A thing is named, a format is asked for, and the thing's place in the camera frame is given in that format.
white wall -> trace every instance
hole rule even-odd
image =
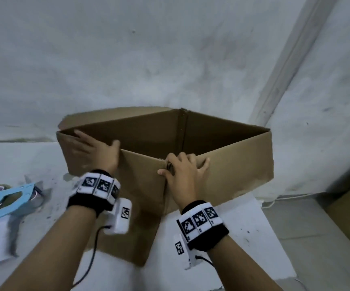
[[[262,197],[325,191],[350,168],[350,0],[339,0],[272,115]]]
[[[246,122],[305,1],[0,0],[0,140],[117,106]]]

hand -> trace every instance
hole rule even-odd
[[[206,158],[204,165],[198,169],[195,154],[186,155],[181,152],[178,157],[170,153],[166,159],[175,170],[173,176],[168,170],[160,169],[158,174],[165,176],[172,196],[182,211],[191,202],[197,200],[199,189],[202,187],[204,175],[209,168],[210,158]]]
[[[112,175],[118,167],[120,141],[114,140],[112,146],[108,146],[84,132],[78,130],[74,132],[80,139],[71,139],[74,144],[73,153],[89,157],[92,170],[100,169]]]

wristband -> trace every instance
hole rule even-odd
[[[229,234],[211,203],[202,200],[187,205],[177,223],[190,250],[208,251]]]
[[[121,185],[103,170],[94,170],[81,176],[73,187],[67,208],[80,205],[95,210],[97,217],[104,210],[112,211]]]

open cardboard box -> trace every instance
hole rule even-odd
[[[213,206],[245,194],[273,178],[272,138],[269,129],[167,107],[125,107],[66,116],[57,139],[69,173],[87,172],[87,159],[72,153],[74,129],[111,144],[121,141],[115,177],[120,197],[132,201],[126,235],[100,235],[98,249],[143,266],[163,215],[177,210],[165,178],[168,153],[195,153],[201,166],[210,157],[205,188],[199,199]],[[98,226],[105,217],[98,218]],[[89,247],[93,245],[93,235]]]

wrist-mounted device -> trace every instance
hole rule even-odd
[[[119,198],[121,184],[103,170],[94,170],[81,176],[73,187],[67,208],[80,205],[95,210],[97,217],[103,211],[108,215],[105,234],[125,234],[129,229],[132,202]]]
[[[229,234],[214,207],[203,200],[186,206],[177,219],[182,234],[174,236],[175,249],[184,269],[197,265],[196,250],[208,251]]]

